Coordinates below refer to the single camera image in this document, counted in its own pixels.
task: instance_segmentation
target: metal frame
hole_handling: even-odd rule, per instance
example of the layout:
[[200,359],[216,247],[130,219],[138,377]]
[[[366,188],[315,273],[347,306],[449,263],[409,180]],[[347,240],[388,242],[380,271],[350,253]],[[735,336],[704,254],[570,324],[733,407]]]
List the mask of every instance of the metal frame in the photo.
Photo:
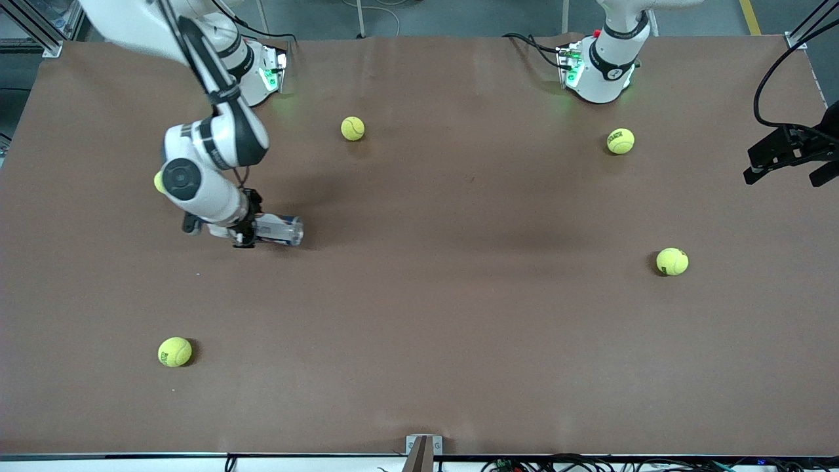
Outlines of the metal frame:
[[84,19],[84,11],[80,4],[76,4],[75,12],[68,23],[72,24],[72,33],[64,36],[44,15],[26,1],[0,0],[2,9],[29,37],[35,40],[43,49],[44,57],[58,57],[61,54],[62,42],[73,40],[79,32],[79,26]]
[[0,169],[3,168],[3,162],[6,161],[6,154],[9,146],[12,145],[12,139],[6,134],[0,133]]
[[356,8],[358,9],[358,38],[367,38],[367,32],[364,31],[364,10],[362,10],[362,0],[356,0]]
[[429,434],[415,434],[408,437],[409,454],[402,466],[402,472],[432,472],[434,470],[434,455],[436,438],[440,439],[440,454],[443,454],[443,437]]

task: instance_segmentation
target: brown table surface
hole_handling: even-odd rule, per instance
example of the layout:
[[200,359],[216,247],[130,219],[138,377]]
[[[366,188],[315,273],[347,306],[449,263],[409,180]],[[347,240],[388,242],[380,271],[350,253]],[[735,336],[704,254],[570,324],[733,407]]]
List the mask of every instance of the brown table surface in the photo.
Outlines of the brown table surface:
[[[507,39],[301,42],[249,183],[305,243],[236,250],[152,186],[208,114],[190,73],[66,44],[0,172],[0,448],[836,454],[839,183],[741,175],[783,48],[653,38],[594,106]],[[803,53],[763,110],[821,118]],[[187,368],[155,358],[175,335]]]

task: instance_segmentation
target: gray floor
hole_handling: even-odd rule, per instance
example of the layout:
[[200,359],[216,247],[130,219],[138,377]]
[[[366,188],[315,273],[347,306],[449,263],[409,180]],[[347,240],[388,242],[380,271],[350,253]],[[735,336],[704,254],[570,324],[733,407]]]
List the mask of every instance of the gray floor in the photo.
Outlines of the gray floor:
[[[603,11],[595,0],[406,0],[387,7],[374,0],[362,3],[390,9],[399,17],[400,34],[408,36],[500,36],[509,32],[552,36],[562,30],[564,3],[568,5],[568,30],[588,33],[603,23]],[[764,34],[793,29],[817,4],[818,0],[753,0]],[[312,40],[355,39],[358,34],[357,10],[341,0],[263,0],[263,5],[274,34],[294,33],[299,39]],[[262,28],[256,0],[246,0],[233,9],[254,28]],[[657,11],[655,17],[660,35],[748,34],[738,0],[706,0],[689,10]],[[396,33],[396,21],[388,12],[365,9],[364,18],[368,36]],[[101,39],[96,31],[89,37]],[[839,52],[834,47],[838,39],[839,28],[813,40],[808,49],[828,102],[839,99]],[[39,55],[0,54],[0,87],[31,87],[40,61]],[[0,132],[13,135],[27,96],[0,90]]]

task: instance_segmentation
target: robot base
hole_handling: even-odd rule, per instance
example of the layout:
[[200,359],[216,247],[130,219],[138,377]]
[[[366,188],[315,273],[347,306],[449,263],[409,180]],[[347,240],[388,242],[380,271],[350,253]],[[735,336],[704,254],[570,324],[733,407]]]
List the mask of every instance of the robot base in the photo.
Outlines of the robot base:
[[249,107],[263,102],[268,95],[282,92],[288,53],[263,45],[254,39],[244,39],[253,51],[254,61],[239,81],[242,97]]
[[618,98],[624,88],[629,87],[629,78],[635,71],[635,66],[624,74],[625,78],[606,80],[591,63],[589,50],[593,42],[594,37],[588,36],[580,42],[571,43],[566,50],[557,50],[557,64],[571,68],[569,71],[559,69],[560,83],[587,102],[609,103]]

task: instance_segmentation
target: wire bundle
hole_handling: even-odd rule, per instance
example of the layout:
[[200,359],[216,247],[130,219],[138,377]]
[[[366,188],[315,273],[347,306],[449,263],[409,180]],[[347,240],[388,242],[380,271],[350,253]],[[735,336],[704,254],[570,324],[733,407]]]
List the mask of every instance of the wire bundle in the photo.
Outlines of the wire bundle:
[[[659,472],[732,472],[732,468],[740,464],[774,466],[777,472],[809,472],[811,470],[831,472],[831,467],[839,466],[839,457],[796,458],[795,460],[741,457],[737,460],[727,458],[721,461],[708,457],[681,458],[682,460],[652,457],[638,462],[633,462],[633,459],[641,458],[555,454],[534,460],[533,464],[536,466],[524,462],[527,459],[499,458],[486,463],[481,468],[481,472],[571,472],[577,468],[584,469],[586,472],[617,472],[614,468],[615,464],[621,465],[619,472],[642,472],[645,465],[653,466]],[[562,469],[556,469],[555,464],[567,465]]]
[[550,53],[556,54],[556,48],[551,48],[551,47],[548,47],[548,46],[541,45],[541,44],[537,43],[536,38],[534,38],[532,34],[528,34],[527,36],[524,36],[523,34],[518,34],[518,33],[507,33],[504,36],[502,36],[502,38],[519,39],[519,40],[523,41],[525,44],[527,44],[528,46],[531,46],[531,47],[535,48],[539,52],[539,54],[542,56],[542,59],[546,60],[548,62],[548,64],[551,64],[553,67],[557,67],[557,68],[563,69],[565,71],[570,71],[571,70],[571,68],[569,66],[566,66],[566,65],[563,65],[563,64],[557,64],[556,62],[552,61],[550,59],[550,57],[548,57],[548,55],[545,54],[545,52],[550,52]]

